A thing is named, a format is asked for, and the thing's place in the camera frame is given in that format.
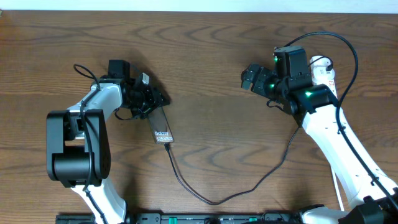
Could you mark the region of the Samsung Galaxy smartphone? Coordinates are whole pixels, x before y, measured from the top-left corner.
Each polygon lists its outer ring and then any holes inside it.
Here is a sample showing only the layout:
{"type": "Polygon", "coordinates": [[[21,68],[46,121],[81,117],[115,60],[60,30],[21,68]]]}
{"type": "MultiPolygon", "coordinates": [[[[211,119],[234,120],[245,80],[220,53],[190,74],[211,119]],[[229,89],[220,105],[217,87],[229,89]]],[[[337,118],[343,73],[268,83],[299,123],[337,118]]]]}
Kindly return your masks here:
{"type": "Polygon", "coordinates": [[[156,144],[167,144],[174,142],[163,107],[158,107],[148,115],[150,128],[156,144]]]}

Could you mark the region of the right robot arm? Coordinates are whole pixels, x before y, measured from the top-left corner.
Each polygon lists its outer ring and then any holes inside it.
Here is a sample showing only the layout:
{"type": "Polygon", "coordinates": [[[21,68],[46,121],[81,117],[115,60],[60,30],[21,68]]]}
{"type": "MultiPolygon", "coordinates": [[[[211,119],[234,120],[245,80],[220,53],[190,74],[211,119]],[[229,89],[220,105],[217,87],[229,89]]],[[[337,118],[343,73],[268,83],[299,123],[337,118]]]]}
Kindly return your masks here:
{"type": "Polygon", "coordinates": [[[301,46],[275,49],[274,69],[250,64],[242,88],[282,105],[316,142],[341,182],[350,211],[312,205],[291,213],[291,223],[397,223],[397,184],[373,161],[337,108],[333,62],[307,58],[301,46]]]}

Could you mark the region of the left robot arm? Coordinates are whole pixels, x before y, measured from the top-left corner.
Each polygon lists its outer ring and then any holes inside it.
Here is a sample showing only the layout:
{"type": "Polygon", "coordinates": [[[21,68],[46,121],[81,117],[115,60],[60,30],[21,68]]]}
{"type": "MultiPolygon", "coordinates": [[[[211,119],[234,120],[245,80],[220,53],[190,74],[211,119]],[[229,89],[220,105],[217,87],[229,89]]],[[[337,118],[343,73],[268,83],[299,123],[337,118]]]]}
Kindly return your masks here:
{"type": "Polygon", "coordinates": [[[121,108],[132,119],[153,120],[170,101],[139,72],[131,77],[133,66],[120,59],[110,60],[108,72],[97,78],[86,67],[74,70],[93,80],[90,90],[77,104],[55,110],[46,117],[47,173],[72,189],[89,206],[89,215],[57,215],[56,223],[135,223],[127,202],[117,193],[109,178],[111,153],[106,120],[121,108]]]}

